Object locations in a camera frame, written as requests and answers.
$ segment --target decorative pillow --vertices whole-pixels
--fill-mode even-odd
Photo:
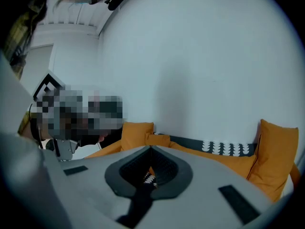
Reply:
[[[256,144],[232,144],[211,141],[200,141],[178,136],[170,136],[171,141],[193,150],[206,152],[214,155],[225,156],[252,156]]]
[[[293,167],[298,146],[298,128],[284,128],[261,120],[257,160],[248,180],[272,201],[277,201]]]
[[[237,174],[242,176],[243,178],[247,178],[250,173],[250,170],[253,166],[254,161],[256,160],[256,156],[253,155],[251,157],[234,157],[234,156],[222,156],[222,155],[213,155],[205,152],[192,150],[186,147],[182,147],[175,142],[170,143],[170,148],[174,148],[180,151],[184,151],[186,153],[198,155],[205,158],[210,158],[216,160],[225,166],[229,167],[231,170],[235,171]]]
[[[146,133],[153,133],[153,123],[125,122],[123,124],[121,138],[121,151],[126,151],[135,147],[144,146]]]
[[[152,135],[149,133],[145,134],[145,145],[159,145],[163,147],[170,146],[170,136],[169,135]]]

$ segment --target yellow pillow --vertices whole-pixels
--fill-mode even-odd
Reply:
[[[145,134],[145,145],[159,145],[163,147],[170,146],[171,138],[169,135],[152,135]]]
[[[231,170],[235,171],[237,174],[242,176],[243,178],[247,178],[250,173],[250,170],[253,166],[254,161],[256,160],[256,156],[253,155],[251,157],[235,157],[235,156],[223,156],[223,155],[214,155],[209,153],[204,153],[197,150],[192,150],[186,147],[182,147],[175,142],[170,143],[170,148],[174,148],[180,151],[184,151],[186,153],[198,155],[205,158],[210,158],[216,160],[225,166],[229,167]]]
[[[146,133],[153,133],[153,123],[125,122],[122,130],[121,151],[144,146]]]
[[[261,120],[260,139],[248,180],[272,201],[277,201],[294,164],[299,140],[298,128],[284,128]]]

